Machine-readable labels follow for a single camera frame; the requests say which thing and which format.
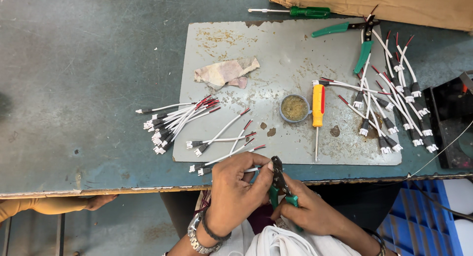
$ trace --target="pliers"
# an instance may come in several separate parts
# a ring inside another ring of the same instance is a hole
[[[361,68],[365,64],[366,60],[368,59],[368,55],[371,52],[371,46],[373,45],[373,41],[371,40],[371,34],[373,33],[373,27],[380,24],[380,21],[373,21],[375,19],[375,15],[370,15],[366,19],[366,22],[363,23],[342,23],[333,25],[322,30],[318,30],[312,33],[312,38],[319,37],[326,34],[333,34],[333,33],[342,33],[346,32],[348,29],[364,29],[363,33],[363,44],[361,44],[361,52],[359,54],[358,62],[353,70],[354,74],[358,74],[361,71]]]
[[[277,156],[271,157],[271,161],[273,162],[273,172],[274,176],[272,177],[272,185],[269,188],[269,199],[271,200],[272,208],[273,210],[276,209],[278,206],[278,197],[279,197],[279,190],[282,190],[282,192],[286,193],[286,201],[289,204],[292,204],[296,207],[299,207],[299,204],[297,202],[298,197],[296,195],[293,195],[291,191],[289,190],[286,181],[284,180],[284,177],[282,175],[282,162]],[[302,228],[296,225],[296,228],[299,232],[302,231]]]

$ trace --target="brown cardboard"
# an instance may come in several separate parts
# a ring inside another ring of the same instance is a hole
[[[270,0],[285,7],[329,7],[333,13],[367,16],[417,25],[473,31],[472,0]]]

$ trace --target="blue plastic crate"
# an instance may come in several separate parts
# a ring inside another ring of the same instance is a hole
[[[412,183],[450,208],[442,180],[404,181],[377,230],[386,246],[402,256],[463,256],[452,214],[434,205]]]

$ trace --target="rusty metal sheet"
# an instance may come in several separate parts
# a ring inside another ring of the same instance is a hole
[[[349,19],[353,23],[362,19]],[[199,158],[186,149],[186,141],[207,140],[225,126],[238,113],[249,107],[251,111],[237,120],[222,138],[238,136],[248,120],[253,119],[246,133],[258,132],[248,146],[266,144],[259,150],[265,156],[278,155],[288,164],[314,164],[315,128],[312,117],[299,123],[287,123],[279,114],[284,96],[299,94],[312,103],[311,81],[321,76],[352,85],[358,78],[352,74],[360,52],[359,31],[311,38],[313,31],[346,22],[346,19],[287,20],[284,22],[220,22],[192,23],[187,32],[186,55],[181,84],[181,102],[197,101],[208,94],[220,98],[221,109],[200,120],[189,123],[174,144],[175,161],[204,162],[226,155],[231,142],[211,145]],[[249,75],[245,89],[224,86],[214,93],[204,83],[193,82],[195,69],[223,60],[257,57],[261,68]],[[379,43],[372,48],[371,63],[385,70],[384,52]],[[367,78],[370,88],[378,89],[379,77],[370,68]],[[337,96],[349,102],[356,91],[338,86],[326,88],[326,110],[320,128],[317,164],[333,165],[398,165],[401,154],[381,155],[376,133],[368,137],[358,135],[361,118]],[[394,120],[393,112],[386,112]],[[391,136],[398,141],[397,135]]]

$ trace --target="blue workbench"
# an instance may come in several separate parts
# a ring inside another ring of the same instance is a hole
[[[209,175],[189,174],[189,165],[173,162],[170,152],[153,153],[143,117],[134,111],[178,102],[189,23],[289,19],[246,11],[265,7],[280,6],[268,0],[3,0],[0,197],[208,187]],[[402,44],[416,35],[409,60],[422,89],[472,69],[467,33],[392,22],[381,27],[383,35],[399,31]],[[399,132],[399,166],[291,165],[285,171],[312,182],[399,180],[434,156],[414,148],[406,134]],[[441,169],[437,160],[418,173],[466,174]]]

